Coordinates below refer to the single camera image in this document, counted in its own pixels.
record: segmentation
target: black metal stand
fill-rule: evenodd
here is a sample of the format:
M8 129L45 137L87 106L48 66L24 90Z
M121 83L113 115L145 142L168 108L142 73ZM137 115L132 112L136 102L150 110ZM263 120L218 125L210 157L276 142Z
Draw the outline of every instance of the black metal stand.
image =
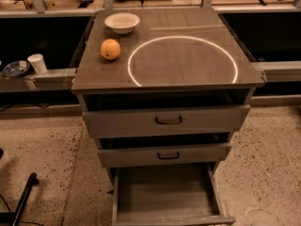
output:
M30 174L26 186L24 188L23 194L19 200L19 203L17 205L17 208L14 212L8 212L8 213L0 213L0 225L9 225L9 226L17 226L23 210L26 206L28 197L30 195L31 189L33 186L36 186L39 183L39 180L37 178L37 173L33 172Z

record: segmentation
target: black tripod leg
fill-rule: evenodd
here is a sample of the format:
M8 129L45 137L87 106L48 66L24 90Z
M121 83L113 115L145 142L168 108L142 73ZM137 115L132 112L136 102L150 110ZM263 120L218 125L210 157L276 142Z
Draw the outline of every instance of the black tripod leg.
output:
M18 223L21 219L23 210L26 206L26 203L27 203L29 194L31 192L31 189L32 189L33 186L36 186L38 183L39 183L39 180L37 178L37 174L34 173L34 172L31 173L29 178L28 178L25 189L23 191L23 194L22 194L22 196L19 200L18 206L17 206L16 211L15 211L15 219L13 220L13 223L11 224L11 226L17 226L18 225Z

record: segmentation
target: gray countertop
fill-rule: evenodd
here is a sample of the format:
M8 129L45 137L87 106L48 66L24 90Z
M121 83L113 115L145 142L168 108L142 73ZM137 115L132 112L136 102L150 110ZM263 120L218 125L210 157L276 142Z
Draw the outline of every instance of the gray countertop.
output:
M244 89L263 85L212 8L142 8L140 24L126 35L104 24L99 11L72 90ZM100 53L106 39L121 47L115 60Z

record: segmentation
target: floor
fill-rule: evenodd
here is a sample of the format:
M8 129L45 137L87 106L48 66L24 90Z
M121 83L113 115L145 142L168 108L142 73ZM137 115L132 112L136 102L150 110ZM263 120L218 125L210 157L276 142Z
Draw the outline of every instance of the floor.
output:
M214 176L235 226L301 225L301 110L285 105L254 103ZM22 221L111 225L112 186L79 106L9 107L0 112L0 127L0 194L9 207L15 209L31 172L40 181Z

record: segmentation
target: gray drawer cabinet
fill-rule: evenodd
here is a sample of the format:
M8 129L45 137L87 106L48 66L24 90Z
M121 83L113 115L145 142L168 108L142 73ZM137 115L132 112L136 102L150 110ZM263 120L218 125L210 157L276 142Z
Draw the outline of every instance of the gray drawer cabinet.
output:
M233 224L214 172L261 76L211 8L120 12L140 24L118 35L99 12L72 85L114 188L112 224ZM101 58L106 39L116 60Z

